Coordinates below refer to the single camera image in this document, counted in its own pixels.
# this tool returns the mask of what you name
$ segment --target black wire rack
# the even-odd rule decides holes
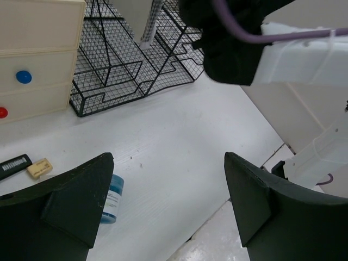
[[[126,20],[107,0],[88,0],[70,104],[79,117],[193,83],[203,72],[203,53],[191,44],[201,36],[167,0],[151,47],[141,50]]]

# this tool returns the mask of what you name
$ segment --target blue bottle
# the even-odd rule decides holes
[[[103,209],[102,219],[100,221],[101,223],[112,224],[116,222],[124,183],[125,181],[123,178],[113,174],[107,200],[105,201]]]

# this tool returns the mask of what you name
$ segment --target blue knob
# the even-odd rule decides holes
[[[23,84],[28,84],[32,81],[33,77],[28,71],[20,71],[16,74],[17,81]]]

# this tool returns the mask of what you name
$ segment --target drawer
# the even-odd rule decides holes
[[[76,55],[77,51],[0,57],[0,93],[70,83]]]
[[[84,0],[1,0],[0,54],[77,49]]]
[[[0,96],[0,124],[67,107],[70,85]]]

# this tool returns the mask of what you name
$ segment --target red knob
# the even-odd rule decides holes
[[[4,119],[9,115],[9,112],[4,107],[0,107],[0,119]]]

